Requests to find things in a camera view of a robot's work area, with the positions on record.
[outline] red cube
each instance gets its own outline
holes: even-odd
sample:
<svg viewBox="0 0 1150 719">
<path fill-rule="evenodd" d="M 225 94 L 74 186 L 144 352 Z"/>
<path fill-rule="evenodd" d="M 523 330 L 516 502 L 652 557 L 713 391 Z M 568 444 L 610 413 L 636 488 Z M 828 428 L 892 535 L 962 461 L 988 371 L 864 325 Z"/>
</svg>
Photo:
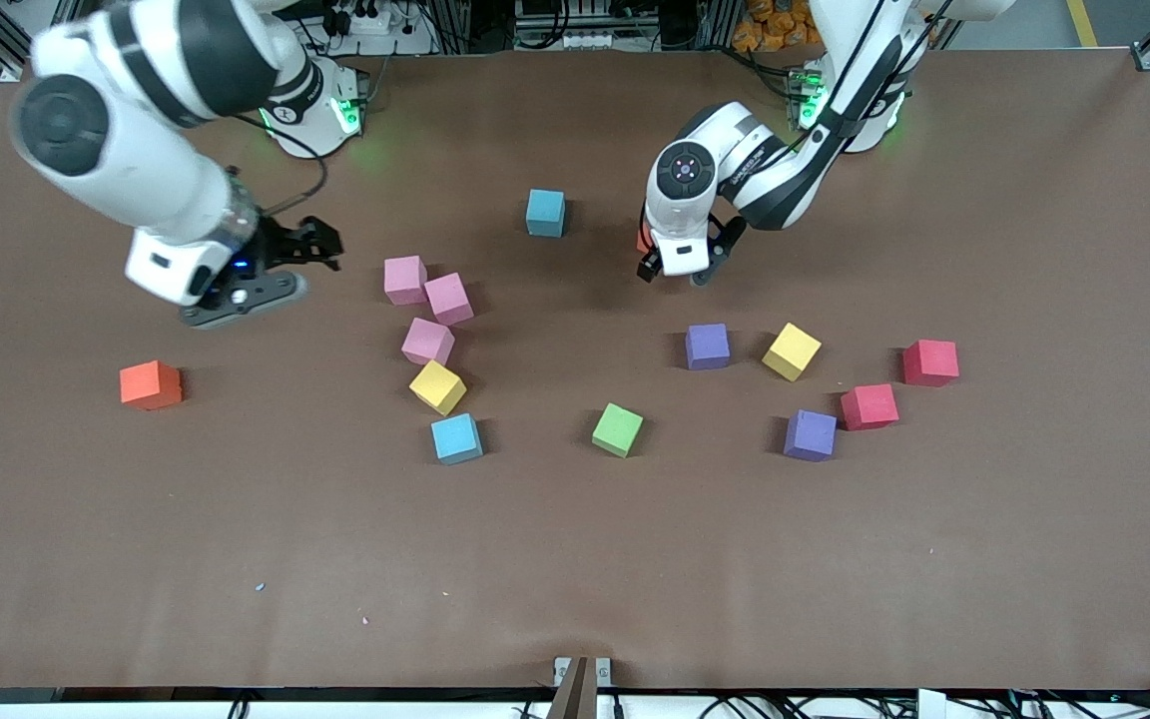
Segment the red cube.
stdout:
<svg viewBox="0 0 1150 719">
<path fill-rule="evenodd" d="M 841 396 L 841 414 L 845 419 L 845 428 L 854 429 L 884 428 L 898 420 L 898 406 L 895 406 L 895 388 L 890 385 L 861 385 Z"/>
<path fill-rule="evenodd" d="M 122 369 L 117 378 L 122 385 L 123 405 L 138 410 L 162 410 L 184 399 L 179 389 L 179 369 L 156 359 Z"/>
<path fill-rule="evenodd" d="M 959 376 L 954 342 L 919 339 L 904 350 L 904 382 L 910 385 L 943 387 Z"/>
</svg>

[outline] green led light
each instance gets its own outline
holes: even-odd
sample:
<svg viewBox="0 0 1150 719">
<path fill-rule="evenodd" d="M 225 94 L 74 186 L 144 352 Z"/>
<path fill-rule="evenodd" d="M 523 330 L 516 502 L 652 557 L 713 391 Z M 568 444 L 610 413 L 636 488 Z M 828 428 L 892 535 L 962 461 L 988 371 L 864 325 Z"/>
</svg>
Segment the green led light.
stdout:
<svg viewBox="0 0 1150 719">
<path fill-rule="evenodd" d="M 343 129 L 344 132 L 352 135 L 361 128 L 361 122 L 358 122 L 358 112 L 352 107 L 352 102 L 332 100 L 331 108 L 337 114 L 339 129 Z"/>
<path fill-rule="evenodd" d="M 813 85 L 816 86 L 816 90 L 813 91 L 811 99 L 802 102 L 802 109 L 798 110 L 798 127 L 803 129 L 813 127 L 813 123 L 818 118 L 819 109 L 828 100 L 828 89 L 819 83 L 819 78 L 812 77 L 811 79 L 813 79 Z"/>
</svg>

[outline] yellow floor tape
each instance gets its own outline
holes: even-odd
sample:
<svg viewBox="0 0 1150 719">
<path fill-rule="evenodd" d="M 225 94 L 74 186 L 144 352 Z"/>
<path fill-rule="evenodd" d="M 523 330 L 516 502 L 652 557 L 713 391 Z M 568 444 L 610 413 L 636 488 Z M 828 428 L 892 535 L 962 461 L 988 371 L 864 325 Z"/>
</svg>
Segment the yellow floor tape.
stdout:
<svg viewBox="0 0 1150 719">
<path fill-rule="evenodd" d="M 1067 0 L 1067 13 L 1072 14 L 1072 24 L 1076 26 L 1076 37 L 1078 40 L 1081 40 L 1081 47 L 1098 47 L 1099 40 L 1094 37 L 1090 13 L 1086 13 L 1086 0 Z"/>
</svg>

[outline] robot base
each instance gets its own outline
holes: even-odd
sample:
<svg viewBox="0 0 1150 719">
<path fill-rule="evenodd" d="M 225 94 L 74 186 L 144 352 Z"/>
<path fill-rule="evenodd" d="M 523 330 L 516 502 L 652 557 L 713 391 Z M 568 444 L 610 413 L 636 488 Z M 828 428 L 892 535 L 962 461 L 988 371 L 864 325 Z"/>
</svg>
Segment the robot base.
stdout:
<svg viewBox="0 0 1150 719">
<path fill-rule="evenodd" d="M 297 140 L 308 145 L 315 155 L 329 155 L 339 150 L 348 138 L 361 135 L 361 124 L 366 115 L 366 99 L 370 91 L 368 74 L 352 68 L 345 68 L 327 58 L 312 59 L 322 70 L 322 82 L 325 90 L 316 99 L 300 122 L 289 124 L 277 118 L 277 110 L 261 110 L 264 122 L 270 128 L 288 132 Z M 297 145 L 277 132 L 269 132 L 278 145 L 293 158 L 312 158 L 305 147 Z"/>
</svg>

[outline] blue cube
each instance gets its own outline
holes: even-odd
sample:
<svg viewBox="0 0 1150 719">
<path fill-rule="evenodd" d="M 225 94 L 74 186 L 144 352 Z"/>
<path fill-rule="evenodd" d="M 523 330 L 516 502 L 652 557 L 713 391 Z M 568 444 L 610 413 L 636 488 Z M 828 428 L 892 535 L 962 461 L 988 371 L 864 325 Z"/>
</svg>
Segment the blue cube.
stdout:
<svg viewBox="0 0 1150 719">
<path fill-rule="evenodd" d="M 836 418 L 799 410 L 789 419 L 789 436 L 783 442 L 783 453 L 807 461 L 822 461 L 831 457 L 836 438 Z"/>
<path fill-rule="evenodd" d="M 526 202 L 526 231 L 535 237 L 561 237 L 566 223 L 566 196 L 557 190 L 531 190 Z"/>
<path fill-rule="evenodd" d="M 457 414 L 434 422 L 434 450 L 443 465 L 482 457 L 482 437 L 478 437 L 478 423 L 473 414 Z"/>
<path fill-rule="evenodd" d="M 685 368 L 720 369 L 730 364 L 726 324 L 690 324 L 685 331 Z"/>
</svg>

